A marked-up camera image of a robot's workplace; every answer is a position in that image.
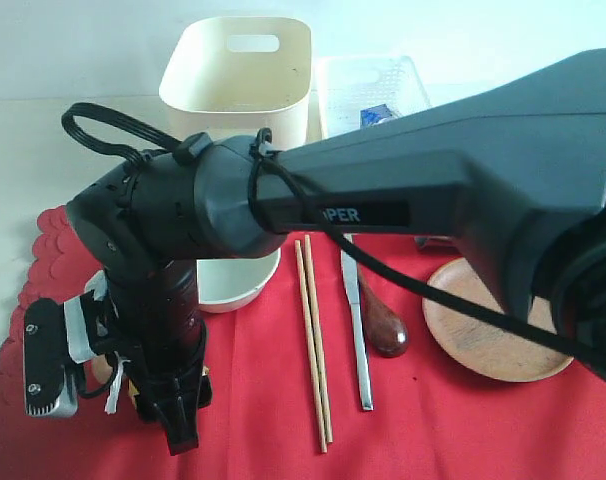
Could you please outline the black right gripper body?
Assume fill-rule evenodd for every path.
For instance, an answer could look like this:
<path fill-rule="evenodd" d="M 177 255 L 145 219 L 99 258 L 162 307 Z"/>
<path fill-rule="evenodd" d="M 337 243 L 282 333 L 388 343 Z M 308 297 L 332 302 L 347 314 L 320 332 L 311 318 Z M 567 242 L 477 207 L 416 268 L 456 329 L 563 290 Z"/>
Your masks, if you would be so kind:
<path fill-rule="evenodd" d="M 103 269 L 108 329 L 119 336 L 125 375 L 140 394 L 139 418 L 158 422 L 153 402 L 183 394 L 209 405 L 212 387 L 204 367 L 207 328 L 199 310 L 196 262 L 175 260 L 143 276 Z"/>

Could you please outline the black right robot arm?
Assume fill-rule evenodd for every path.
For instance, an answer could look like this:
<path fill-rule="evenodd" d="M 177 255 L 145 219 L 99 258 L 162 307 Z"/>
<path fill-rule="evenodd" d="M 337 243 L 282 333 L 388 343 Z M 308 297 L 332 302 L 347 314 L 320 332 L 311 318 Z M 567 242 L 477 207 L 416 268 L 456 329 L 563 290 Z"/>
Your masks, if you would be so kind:
<path fill-rule="evenodd" d="M 67 204 L 107 278 L 127 374 L 169 450 L 198 444 L 199 259 L 258 258 L 321 231 L 379 276 L 565 353 L 606 381 L 606 48 L 431 110 L 288 151 L 271 131 L 177 140 L 92 104 L 63 129 L 122 163 Z M 500 305 L 407 277 L 345 236 L 450 238 Z"/>

